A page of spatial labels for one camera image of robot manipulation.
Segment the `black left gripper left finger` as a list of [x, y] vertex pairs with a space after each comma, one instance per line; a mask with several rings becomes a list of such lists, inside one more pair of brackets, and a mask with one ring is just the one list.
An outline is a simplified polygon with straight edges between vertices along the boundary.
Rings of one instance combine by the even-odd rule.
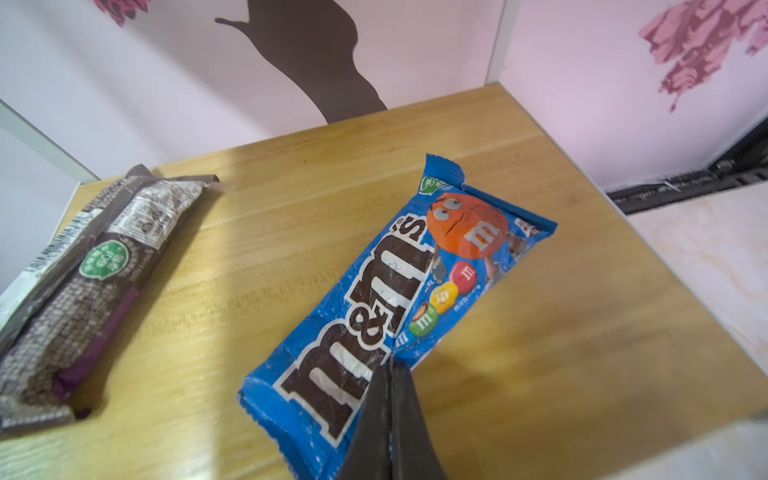
[[336, 478], [390, 479], [391, 370], [376, 368], [362, 404], [354, 437]]

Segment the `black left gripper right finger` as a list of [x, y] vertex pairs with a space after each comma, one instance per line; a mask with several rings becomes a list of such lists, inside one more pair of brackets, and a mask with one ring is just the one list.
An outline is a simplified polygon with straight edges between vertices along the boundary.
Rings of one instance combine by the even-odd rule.
[[391, 462], [393, 479], [446, 479], [434, 450], [410, 367], [391, 368]]

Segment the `blue M&M's candy bag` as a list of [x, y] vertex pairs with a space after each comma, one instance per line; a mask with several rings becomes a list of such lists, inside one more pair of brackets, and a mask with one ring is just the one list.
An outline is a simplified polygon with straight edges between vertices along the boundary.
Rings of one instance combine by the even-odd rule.
[[417, 194], [245, 378], [240, 404], [295, 478], [335, 477], [375, 369], [418, 365], [556, 228], [428, 156]]

